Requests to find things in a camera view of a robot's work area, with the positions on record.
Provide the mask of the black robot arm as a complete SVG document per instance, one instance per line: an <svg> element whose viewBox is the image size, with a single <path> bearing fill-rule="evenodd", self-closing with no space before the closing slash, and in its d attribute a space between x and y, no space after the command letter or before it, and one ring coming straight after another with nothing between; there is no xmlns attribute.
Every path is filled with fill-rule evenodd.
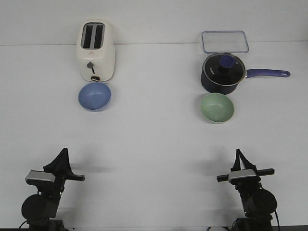
<svg viewBox="0 0 308 231"><path fill-rule="evenodd" d="M26 183L37 188L37 193L26 198L21 208L29 231L67 230L63 221L56 219L67 180L85 180L84 175L72 172L67 148L63 148L43 170L31 170L28 173Z"/></svg>
<svg viewBox="0 0 308 231"><path fill-rule="evenodd" d="M261 184L261 177L273 175L272 168L258 170L250 163L240 149L236 150L234 165L229 174L218 175L217 181L227 181L238 191L244 218L237 218L232 224L231 231L271 231L273 227L272 213L276 213L277 200Z"/></svg>

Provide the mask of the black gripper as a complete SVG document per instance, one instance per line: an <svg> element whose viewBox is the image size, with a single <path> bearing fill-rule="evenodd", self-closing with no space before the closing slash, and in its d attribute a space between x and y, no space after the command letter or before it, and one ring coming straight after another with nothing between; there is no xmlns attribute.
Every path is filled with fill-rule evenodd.
<svg viewBox="0 0 308 231"><path fill-rule="evenodd" d="M51 200L60 200L67 180L84 181L84 175L74 174L69 162L68 148L63 148L51 163L43 167L38 192Z"/></svg>
<svg viewBox="0 0 308 231"><path fill-rule="evenodd" d="M237 185L234 185L234 187L237 190L239 190L240 188L243 188L243 187L247 187L247 186L256 187L256 186L259 185L259 182L261 181L262 176L268 176L268 175L274 174L273 168L257 170L257 167L247 160L247 158L240 151L240 149L236 149L236 158L235 158L235 161L234 161L234 165L231 168L232 172L241 170L240 158L241 158L241 161L242 161L244 168L245 169L251 169L251 170L255 171L257 176L254 177L254 178L247 179L243 182L240 182ZM217 179L218 182L224 182L224 181L228 182L228 174L218 175L218 176L216 176L216 179Z"/></svg>

